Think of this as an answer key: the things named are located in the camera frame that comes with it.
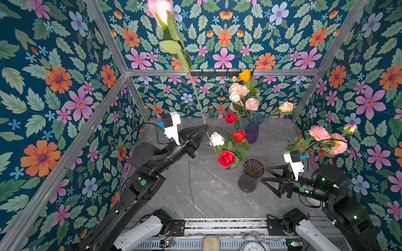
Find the dark purple glass vase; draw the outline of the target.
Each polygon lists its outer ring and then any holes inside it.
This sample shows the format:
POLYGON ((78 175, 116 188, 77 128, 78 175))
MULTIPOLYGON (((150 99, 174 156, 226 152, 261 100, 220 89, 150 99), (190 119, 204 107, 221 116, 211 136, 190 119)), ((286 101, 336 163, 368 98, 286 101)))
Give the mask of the dark purple glass vase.
POLYGON ((247 160, 243 166, 243 173, 238 179, 240 190, 245 193, 255 191, 257 182, 264 174, 263 164, 258 160, 247 160))

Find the red rose stem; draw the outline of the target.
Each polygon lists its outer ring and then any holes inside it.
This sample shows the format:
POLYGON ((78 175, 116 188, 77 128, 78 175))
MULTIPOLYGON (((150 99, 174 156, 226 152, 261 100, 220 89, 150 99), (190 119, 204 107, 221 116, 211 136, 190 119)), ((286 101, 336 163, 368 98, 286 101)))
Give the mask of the red rose stem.
POLYGON ((236 140, 236 144, 233 147, 233 151, 235 156, 239 159, 238 164, 240 164, 243 160, 249 161, 249 150, 250 144, 246 138, 247 134, 244 130, 237 131, 232 134, 232 136, 236 140))
POLYGON ((218 163, 226 170, 231 170, 241 166, 246 161, 250 161, 249 150, 250 145, 247 140, 239 143, 228 141, 224 145, 216 146, 219 154, 218 163))
POLYGON ((243 130, 240 128, 241 121, 239 120, 239 118, 236 114, 226 112, 225 122, 226 122, 226 124, 232 124, 234 126, 234 129, 236 132, 242 131, 245 133, 245 135, 248 134, 247 130, 243 130))

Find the blue purple glass vase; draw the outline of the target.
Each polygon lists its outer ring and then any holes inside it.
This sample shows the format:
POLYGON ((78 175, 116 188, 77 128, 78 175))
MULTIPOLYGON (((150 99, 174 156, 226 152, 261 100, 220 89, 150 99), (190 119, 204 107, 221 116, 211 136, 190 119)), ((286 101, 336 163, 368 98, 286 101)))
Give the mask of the blue purple glass vase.
POLYGON ((259 127, 265 120, 265 116, 261 113, 256 113, 249 119, 249 123, 246 127, 246 139, 249 144, 255 144, 259 137, 259 127))

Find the deep pink peony stem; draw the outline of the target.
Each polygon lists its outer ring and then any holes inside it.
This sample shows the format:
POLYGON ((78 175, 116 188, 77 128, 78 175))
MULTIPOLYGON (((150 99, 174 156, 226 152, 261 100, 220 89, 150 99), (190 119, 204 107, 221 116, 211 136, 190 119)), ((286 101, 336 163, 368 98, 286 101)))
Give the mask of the deep pink peony stem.
POLYGON ((288 143, 286 150, 296 151, 300 155, 308 154, 309 150, 318 153, 324 151, 330 156, 343 154, 351 150, 355 157, 352 157, 353 166, 348 167, 348 173, 354 170, 358 164, 357 149, 347 140, 347 136, 352 136, 358 129, 357 125, 346 125, 343 127, 343 134, 329 133, 324 126, 314 125, 308 130, 306 138, 295 138, 288 143))

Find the pink peony flower stem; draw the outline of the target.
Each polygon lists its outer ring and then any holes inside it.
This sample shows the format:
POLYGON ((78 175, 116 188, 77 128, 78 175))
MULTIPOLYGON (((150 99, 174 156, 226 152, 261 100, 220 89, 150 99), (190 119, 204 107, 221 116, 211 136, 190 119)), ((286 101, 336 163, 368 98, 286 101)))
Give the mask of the pink peony flower stem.
POLYGON ((260 102, 256 98, 239 99, 237 102, 232 101, 229 108, 241 117, 247 117, 251 122, 257 121, 257 110, 260 102))

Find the peach peony flower stem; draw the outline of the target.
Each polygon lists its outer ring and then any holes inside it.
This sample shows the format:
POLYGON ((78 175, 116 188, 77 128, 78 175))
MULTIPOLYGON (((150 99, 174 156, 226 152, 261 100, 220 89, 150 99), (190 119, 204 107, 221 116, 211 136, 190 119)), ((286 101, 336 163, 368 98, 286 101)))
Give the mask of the peach peony flower stem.
POLYGON ((229 88, 229 108, 240 116, 246 116, 250 121, 256 119, 262 101, 256 85, 256 79, 251 77, 246 82, 234 82, 229 88))

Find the cream yellow rose stem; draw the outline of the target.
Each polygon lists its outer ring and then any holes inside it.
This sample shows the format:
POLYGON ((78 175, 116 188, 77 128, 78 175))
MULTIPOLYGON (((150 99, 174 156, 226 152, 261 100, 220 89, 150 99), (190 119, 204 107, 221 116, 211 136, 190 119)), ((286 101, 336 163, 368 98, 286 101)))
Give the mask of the cream yellow rose stem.
POLYGON ((284 102, 279 107, 275 108, 272 115, 289 115, 294 109, 294 105, 291 102, 284 102))

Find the orange yellow rose stem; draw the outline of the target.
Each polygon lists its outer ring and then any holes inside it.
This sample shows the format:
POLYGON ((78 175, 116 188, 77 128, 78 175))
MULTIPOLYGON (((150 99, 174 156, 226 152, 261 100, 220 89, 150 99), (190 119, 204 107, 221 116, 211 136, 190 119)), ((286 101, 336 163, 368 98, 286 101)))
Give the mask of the orange yellow rose stem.
POLYGON ((256 79, 251 76, 250 70, 244 70, 242 73, 239 74, 239 79, 241 81, 241 87, 239 88, 239 92, 241 98, 244 100, 248 98, 257 98, 258 90, 256 89, 256 79))

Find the pink rose stem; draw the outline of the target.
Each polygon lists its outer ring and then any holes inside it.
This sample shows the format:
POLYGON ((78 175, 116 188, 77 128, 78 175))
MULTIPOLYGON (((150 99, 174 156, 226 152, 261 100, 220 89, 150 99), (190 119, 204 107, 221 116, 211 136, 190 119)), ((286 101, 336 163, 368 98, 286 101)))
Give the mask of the pink rose stem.
POLYGON ((173 2, 160 0, 147 1, 147 13, 150 17, 154 18, 158 26, 164 30, 163 39, 159 42, 159 45, 165 52, 178 60, 181 70, 189 77, 197 100, 196 107, 202 112, 196 84, 191 74, 189 55, 185 49, 183 37, 178 32, 175 22, 173 2))

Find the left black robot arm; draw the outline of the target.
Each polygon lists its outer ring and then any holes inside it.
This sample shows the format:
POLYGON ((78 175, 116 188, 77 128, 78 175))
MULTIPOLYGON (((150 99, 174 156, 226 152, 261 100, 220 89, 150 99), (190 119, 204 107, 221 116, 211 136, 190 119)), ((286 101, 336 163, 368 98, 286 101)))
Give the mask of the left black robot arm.
POLYGON ((130 159, 134 173, 128 178, 116 205, 88 237, 72 244, 69 251, 132 251, 145 240, 165 234, 171 217, 163 210, 155 211, 144 223, 130 231, 124 228, 158 192, 165 182, 162 173, 184 156, 195 158, 208 129, 198 125, 179 131, 179 141, 160 149, 151 143, 139 144, 130 159))

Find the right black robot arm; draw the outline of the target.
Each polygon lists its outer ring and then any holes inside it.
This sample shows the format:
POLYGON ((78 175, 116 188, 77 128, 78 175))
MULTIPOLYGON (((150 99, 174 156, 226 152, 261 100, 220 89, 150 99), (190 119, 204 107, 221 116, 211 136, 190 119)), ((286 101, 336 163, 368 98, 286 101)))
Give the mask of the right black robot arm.
POLYGON ((350 179, 336 166, 323 165, 316 170, 315 179, 295 177, 288 166, 268 167, 272 177, 262 178, 261 183, 279 198, 293 194, 318 201, 328 219, 340 230, 354 251, 379 251, 371 218, 362 204, 347 195, 350 179))

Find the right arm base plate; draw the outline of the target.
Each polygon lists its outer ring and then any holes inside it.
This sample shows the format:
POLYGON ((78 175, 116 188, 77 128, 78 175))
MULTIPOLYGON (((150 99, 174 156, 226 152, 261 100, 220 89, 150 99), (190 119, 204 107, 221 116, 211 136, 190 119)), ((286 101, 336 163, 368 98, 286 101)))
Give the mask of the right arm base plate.
POLYGON ((300 225, 302 220, 310 220, 306 215, 286 215, 284 218, 278 218, 267 214, 267 229, 270 235, 296 235, 296 226, 300 225))

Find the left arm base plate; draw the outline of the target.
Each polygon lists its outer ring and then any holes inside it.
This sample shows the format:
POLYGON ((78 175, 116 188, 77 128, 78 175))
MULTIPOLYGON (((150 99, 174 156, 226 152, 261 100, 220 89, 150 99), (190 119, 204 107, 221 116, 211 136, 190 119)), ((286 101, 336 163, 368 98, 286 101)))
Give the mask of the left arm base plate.
POLYGON ((184 236, 186 221, 182 219, 162 221, 162 229, 158 237, 184 236))

